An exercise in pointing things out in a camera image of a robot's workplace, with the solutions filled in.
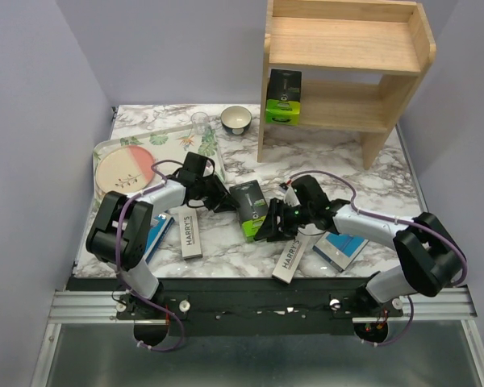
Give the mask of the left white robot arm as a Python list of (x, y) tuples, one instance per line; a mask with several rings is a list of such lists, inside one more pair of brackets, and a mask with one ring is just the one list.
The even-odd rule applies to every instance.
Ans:
[(151, 221), (190, 201), (200, 201), (215, 213), (239, 206), (219, 177), (207, 172), (209, 164), (215, 166), (211, 158), (187, 152), (180, 167), (158, 185), (129, 195), (106, 193), (87, 235), (87, 252), (109, 264), (137, 295), (135, 308), (145, 318), (155, 318), (163, 306), (160, 282), (143, 258)]

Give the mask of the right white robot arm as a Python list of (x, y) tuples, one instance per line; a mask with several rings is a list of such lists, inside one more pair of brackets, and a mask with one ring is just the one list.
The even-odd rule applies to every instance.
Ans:
[(398, 218), (360, 209), (353, 199), (331, 200), (314, 175), (306, 171), (292, 176), (290, 189), (297, 202), (272, 199), (256, 241), (291, 240), (312, 224), (320, 231), (359, 236), (394, 250), (398, 266), (374, 274), (353, 296), (353, 305), (366, 316), (397, 297), (420, 293), (433, 298), (447, 285), (464, 281), (465, 255), (434, 214)]

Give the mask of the black green Gillette box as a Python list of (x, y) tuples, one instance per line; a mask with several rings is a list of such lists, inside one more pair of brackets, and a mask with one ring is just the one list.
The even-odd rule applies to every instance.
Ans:
[(268, 212), (267, 201), (257, 180), (246, 181), (229, 189), (238, 202), (237, 214), (242, 234), (247, 242), (252, 242)]
[(265, 122), (296, 126), (301, 110), (302, 73), (271, 69), (265, 101)]

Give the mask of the wooden two-tier shelf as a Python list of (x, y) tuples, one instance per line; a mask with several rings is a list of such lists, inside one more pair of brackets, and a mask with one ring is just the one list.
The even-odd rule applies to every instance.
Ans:
[(414, 1), (269, 1), (261, 91), (270, 69), (332, 72), (302, 84), (299, 125), (360, 135), (369, 169), (436, 57)]

